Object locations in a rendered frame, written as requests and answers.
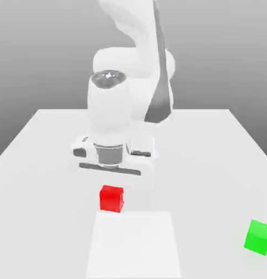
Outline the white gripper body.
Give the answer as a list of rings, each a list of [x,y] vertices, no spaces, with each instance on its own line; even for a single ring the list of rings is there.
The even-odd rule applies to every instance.
[[[154,187],[155,165],[144,157],[128,157],[116,168],[103,167],[95,161],[79,162],[78,166],[103,185]]]

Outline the small red cube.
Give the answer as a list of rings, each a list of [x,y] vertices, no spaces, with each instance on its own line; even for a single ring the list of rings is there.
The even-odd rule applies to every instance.
[[[99,193],[100,209],[120,213],[124,205],[123,194],[122,187],[103,185]]]

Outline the small green cube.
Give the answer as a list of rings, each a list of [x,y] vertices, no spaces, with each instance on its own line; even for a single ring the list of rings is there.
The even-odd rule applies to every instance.
[[[267,224],[251,220],[244,248],[263,256],[267,255]]]

